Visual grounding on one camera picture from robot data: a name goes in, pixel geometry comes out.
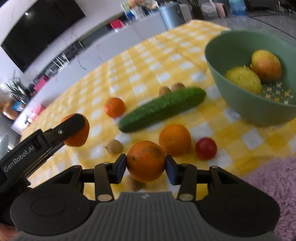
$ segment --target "tomato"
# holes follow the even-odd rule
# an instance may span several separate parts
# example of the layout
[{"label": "tomato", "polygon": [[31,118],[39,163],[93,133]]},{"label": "tomato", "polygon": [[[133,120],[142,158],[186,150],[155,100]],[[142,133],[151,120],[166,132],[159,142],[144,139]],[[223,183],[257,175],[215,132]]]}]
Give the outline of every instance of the tomato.
[{"label": "tomato", "polygon": [[204,137],[196,143],[195,151],[200,159],[209,160],[216,155],[217,145],[211,138]]}]

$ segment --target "pink box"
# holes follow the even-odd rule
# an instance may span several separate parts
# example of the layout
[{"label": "pink box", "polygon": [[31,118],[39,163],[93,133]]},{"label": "pink box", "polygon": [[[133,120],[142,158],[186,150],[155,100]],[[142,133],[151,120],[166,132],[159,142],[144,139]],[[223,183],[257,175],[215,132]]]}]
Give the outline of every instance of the pink box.
[{"label": "pink box", "polygon": [[123,27],[123,23],[119,19],[115,19],[114,21],[112,21],[110,23],[110,25],[112,26],[113,29],[122,28]]},{"label": "pink box", "polygon": [[37,117],[40,115],[40,113],[44,111],[44,108],[42,105],[37,105],[34,110],[32,110],[32,114],[30,115],[30,118],[32,119],[32,121],[36,120]]},{"label": "pink box", "polygon": [[37,92],[39,92],[42,88],[43,88],[43,86],[45,86],[45,84],[46,84],[46,81],[44,80],[44,79],[41,79],[38,83],[37,83],[37,85],[35,85],[34,86],[34,90],[36,90]]}]

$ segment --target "pink fluffy rug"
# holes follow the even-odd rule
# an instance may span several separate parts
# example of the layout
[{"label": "pink fluffy rug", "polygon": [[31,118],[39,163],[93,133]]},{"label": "pink fluffy rug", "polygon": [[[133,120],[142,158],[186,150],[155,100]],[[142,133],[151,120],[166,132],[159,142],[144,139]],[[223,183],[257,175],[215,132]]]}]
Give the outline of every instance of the pink fluffy rug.
[{"label": "pink fluffy rug", "polygon": [[281,210],[274,233],[282,241],[296,238],[296,158],[274,159],[243,178],[273,197]]}]

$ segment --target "television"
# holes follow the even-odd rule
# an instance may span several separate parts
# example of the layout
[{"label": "television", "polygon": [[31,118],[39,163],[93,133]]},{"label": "television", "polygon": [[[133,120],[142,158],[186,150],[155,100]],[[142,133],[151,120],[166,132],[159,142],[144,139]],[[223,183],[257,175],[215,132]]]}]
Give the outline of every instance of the television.
[{"label": "television", "polygon": [[1,47],[24,72],[53,40],[83,17],[75,0],[38,0],[16,23]]},{"label": "television", "polygon": [[4,3],[6,3],[8,0],[0,0],[0,7],[2,7],[2,5],[4,4]]}]

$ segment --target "gray trash can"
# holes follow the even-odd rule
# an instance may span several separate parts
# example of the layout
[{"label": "gray trash can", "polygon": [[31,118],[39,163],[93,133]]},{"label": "gray trash can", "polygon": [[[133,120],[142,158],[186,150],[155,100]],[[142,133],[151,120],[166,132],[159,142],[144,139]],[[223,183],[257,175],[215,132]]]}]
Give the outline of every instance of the gray trash can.
[{"label": "gray trash can", "polygon": [[167,30],[185,23],[178,3],[169,3],[159,7],[159,13]]}]

